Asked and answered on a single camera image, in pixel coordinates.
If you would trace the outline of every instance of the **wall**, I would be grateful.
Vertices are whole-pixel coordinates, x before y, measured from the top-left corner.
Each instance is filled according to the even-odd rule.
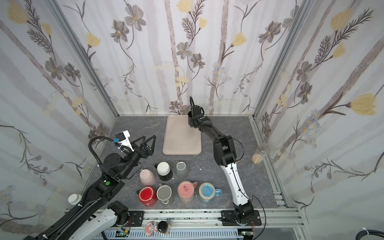
[[[253,114],[301,4],[58,2],[120,114]]]
[[[257,116],[313,240],[383,230],[383,22],[383,1],[315,1]]]
[[[0,6],[0,238],[21,239],[70,208],[114,117],[44,1]]]

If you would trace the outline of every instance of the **mug handle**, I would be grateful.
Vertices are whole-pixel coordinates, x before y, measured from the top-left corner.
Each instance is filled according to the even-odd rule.
[[[193,184],[193,188],[195,189],[199,183],[198,182],[193,182],[192,184]]]
[[[219,197],[219,196],[221,196],[223,194],[223,191],[221,191],[221,189],[216,189],[216,191],[215,191],[215,196],[216,197]]]

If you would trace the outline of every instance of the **marble surface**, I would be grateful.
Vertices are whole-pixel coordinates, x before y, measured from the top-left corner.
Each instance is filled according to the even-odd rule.
[[[238,165],[238,172],[242,180],[244,189],[248,196],[255,195],[263,204],[264,208],[276,208],[276,201],[273,196],[272,187],[269,182],[267,172],[265,170],[264,163],[255,165],[251,161],[251,156],[256,150],[256,139],[252,131],[251,124],[248,117],[210,117],[213,124],[226,135],[231,135],[244,145],[244,157],[240,160]],[[153,186],[155,190],[159,188],[159,183],[165,184],[171,187],[173,194],[175,194],[175,201],[171,206],[164,206],[160,201],[156,203],[152,209],[225,209],[233,208],[232,194],[228,185],[228,181],[224,172],[215,162],[213,156],[213,144],[205,133],[202,133],[202,151],[199,155],[165,155],[162,152],[164,135],[166,129],[167,117],[143,117],[143,116],[129,116],[118,117],[114,127],[111,130],[110,137],[114,138],[114,135],[128,130],[131,134],[130,140],[135,140],[143,135],[150,137],[156,135],[155,151],[152,156],[147,159],[141,159],[143,169],[149,169],[156,175],[156,183]],[[235,148],[237,152],[237,158],[242,155],[242,147],[235,142]],[[111,143],[107,143],[100,155],[101,160],[112,153],[120,153],[116,147]],[[166,161],[171,166],[174,173],[173,179],[167,182],[161,182],[157,177],[155,163]],[[203,182],[212,183],[215,188],[221,189],[223,194],[219,197],[215,197],[209,205],[204,205],[200,201],[199,189],[195,190],[195,197],[190,205],[183,204],[177,194],[177,187],[182,181],[175,174],[176,164],[178,161],[185,162],[189,169],[189,181],[197,181],[199,186]],[[101,176],[101,171],[96,167],[92,172],[87,186],[96,181]],[[120,192],[111,200],[119,200],[129,209],[146,209],[138,199],[136,194],[137,190],[142,189],[144,186],[139,179],[139,173],[132,177],[130,180],[125,180],[125,186]],[[255,208],[260,208],[259,202],[254,199],[252,204]]]

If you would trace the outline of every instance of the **clear jar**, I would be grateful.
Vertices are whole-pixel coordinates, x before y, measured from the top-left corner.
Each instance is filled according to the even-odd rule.
[[[252,162],[254,164],[261,163],[265,159],[265,157],[268,155],[269,152],[270,152],[270,148],[267,144],[264,144],[264,143],[259,144],[257,150],[252,155],[252,158],[251,158]]]

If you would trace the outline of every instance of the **black mug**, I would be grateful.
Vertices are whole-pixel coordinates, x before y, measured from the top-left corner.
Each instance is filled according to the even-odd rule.
[[[172,169],[167,162],[156,163],[155,168],[157,169],[157,174],[161,181],[166,182],[172,178]]]

